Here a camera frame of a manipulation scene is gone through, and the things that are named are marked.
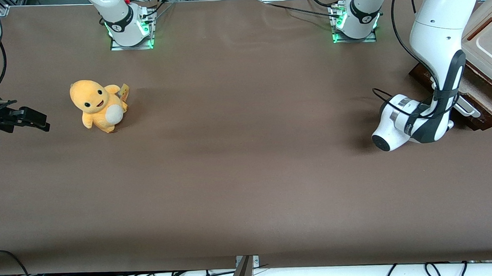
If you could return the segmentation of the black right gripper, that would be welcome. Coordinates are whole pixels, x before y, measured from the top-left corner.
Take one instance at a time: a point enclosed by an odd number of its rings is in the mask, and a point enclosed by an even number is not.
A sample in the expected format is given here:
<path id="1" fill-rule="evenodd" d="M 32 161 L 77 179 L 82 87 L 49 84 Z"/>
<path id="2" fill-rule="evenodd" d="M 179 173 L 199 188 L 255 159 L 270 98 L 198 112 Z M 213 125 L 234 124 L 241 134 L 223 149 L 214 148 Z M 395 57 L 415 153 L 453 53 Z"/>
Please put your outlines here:
<path id="1" fill-rule="evenodd" d="M 18 110 L 18 116 L 14 115 L 16 110 L 11 109 L 9 106 L 16 103 L 17 100 L 0 100 L 0 130 L 13 133 L 16 126 L 21 127 L 22 123 L 34 125 L 34 128 L 42 130 L 44 132 L 49 132 L 50 123 L 47 123 L 47 116 L 35 109 L 29 107 L 21 107 Z"/>

